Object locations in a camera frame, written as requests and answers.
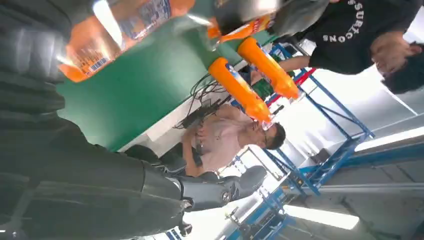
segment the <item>bottle label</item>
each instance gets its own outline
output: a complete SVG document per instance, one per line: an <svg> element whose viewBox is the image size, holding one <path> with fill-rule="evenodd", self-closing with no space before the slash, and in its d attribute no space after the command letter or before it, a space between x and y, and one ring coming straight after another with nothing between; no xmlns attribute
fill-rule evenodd
<svg viewBox="0 0 424 240"><path fill-rule="evenodd" d="M104 33L80 49L68 51L67 58L86 76L91 76L113 60L119 52L118 45L108 33Z"/></svg>
<svg viewBox="0 0 424 240"><path fill-rule="evenodd" d="M252 63L252 64L250 64L250 68L251 68L251 70L252 70L252 71L256 71L256 72L258 72L258 73L262 76L262 78L261 78L261 79L263 79L263 80L265 80L267 83L271 84L271 80L270 80L270 78L269 78L269 77L267 77L267 75L265 75L263 72L261 72L257 66L255 66L255 65Z"/></svg>
<svg viewBox="0 0 424 240"><path fill-rule="evenodd" d="M256 19L253 23L253 34L268 29L274 25L275 13Z"/></svg>
<svg viewBox="0 0 424 240"><path fill-rule="evenodd" d="M264 50L264 48L259 44L256 43L257 47L260 48L260 50L263 52L263 54L265 54L265 56L271 61L271 62L275 62L274 58L267 52Z"/></svg>
<svg viewBox="0 0 424 240"><path fill-rule="evenodd" d="M231 75L237 80L237 82L247 91L253 93L252 88L249 84L243 79L243 77L231 66L229 63L225 64L226 69L231 73Z"/></svg>
<svg viewBox="0 0 424 240"><path fill-rule="evenodd" d="M121 30L132 40L143 38L171 17L170 0L150 0L137 13L119 21Z"/></svg>

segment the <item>green tabletop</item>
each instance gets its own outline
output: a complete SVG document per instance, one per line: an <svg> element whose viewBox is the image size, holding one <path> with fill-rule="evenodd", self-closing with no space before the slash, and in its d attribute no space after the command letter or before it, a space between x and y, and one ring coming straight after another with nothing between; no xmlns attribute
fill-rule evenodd
<svg viewBox="0 0 424 240"><path fill-rule="evenodd" d="M176 18L146 37L92 78L59 86L61 117L76 123L93 144L116 151L190 96L192 86L219 56L236 64L241 41L209 51L189 19ZM269 41L265 32L260 43Z"/></svg>

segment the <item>barcode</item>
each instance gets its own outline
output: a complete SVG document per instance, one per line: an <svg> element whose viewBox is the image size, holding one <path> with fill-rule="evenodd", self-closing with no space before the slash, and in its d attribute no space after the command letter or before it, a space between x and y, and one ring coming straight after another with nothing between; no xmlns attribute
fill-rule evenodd
<svg viewBox="0 0 424 240"><path fill-rule="evenodd" d="M108 62L108 59L103 57L102 59L98 60L94 65L90 67L92 72L97 71L101 66L103 66L105 63Z"/></svg>

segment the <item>dark hair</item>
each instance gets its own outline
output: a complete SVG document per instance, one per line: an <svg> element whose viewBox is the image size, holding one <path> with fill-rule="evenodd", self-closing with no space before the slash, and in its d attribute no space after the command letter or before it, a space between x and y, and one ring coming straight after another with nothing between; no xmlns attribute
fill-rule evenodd
<svg viewBox="0 0 424 240"><path fill-rule="evenodd" d="M268 146L266 146L266 149L269 150L279 149L286 139L286 131L284 130L284 127L279 123L275 123L274 126L277 128L277 132L270 143L268 143Z"/></svg>
<svg viewBox="0 0 424 240"><path fill-rule="evenodd" d="M414 42L412 45L420 46L421 53L409 56L405 66L382 81L394 94L415 91L424 85L424 44Z"/></svg>

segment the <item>plastic bottle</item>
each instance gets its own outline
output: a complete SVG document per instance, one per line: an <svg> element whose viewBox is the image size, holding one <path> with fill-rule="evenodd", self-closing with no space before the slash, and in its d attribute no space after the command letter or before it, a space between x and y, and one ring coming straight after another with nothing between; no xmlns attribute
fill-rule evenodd
<svg viewBox="0 0 424 240"><path fill-rule="evenodd" d="M297 99L299 97L299 89L293 79L267 52L263 51L253 37L244 40L238 47L237 52L269 78L270 84L276 93L286 98Z"/></svg>
<svg viewBox="0 0 424 240"><path fill-rule="evenodd" d="M268 129L270 129L277 122L275 114L271 115L270 118L271 118L270 122L262 122L262 129L264 131L267 131Z"/></svg>
<svg viewBox="0 0 424 240"><path fill-rule="evenodd" d="M215 60L209 73L241 104L248 116L259 122L271 122L271 112L265 102L225 58Z"/></svg>
<svg viewBox="0 0 424 240"><path fill-rule="evenodd" d="M274 13L261 16L224 36L221 35L221 31L216 23L209 27L207 36L209 39L218 39L218 43L224 43L235 39L244 39L271 27L274 24L274 17Z"/></svg>
<svg viewBox="0 0 424 240"><path fill-rule="evenodd" d="M88 79L170 18L187 14L195 1L118 1L110 11L122 31L122 42L116 42L95 15L90 16L72 29L67 62L60 70L74 82Z"/></svg>

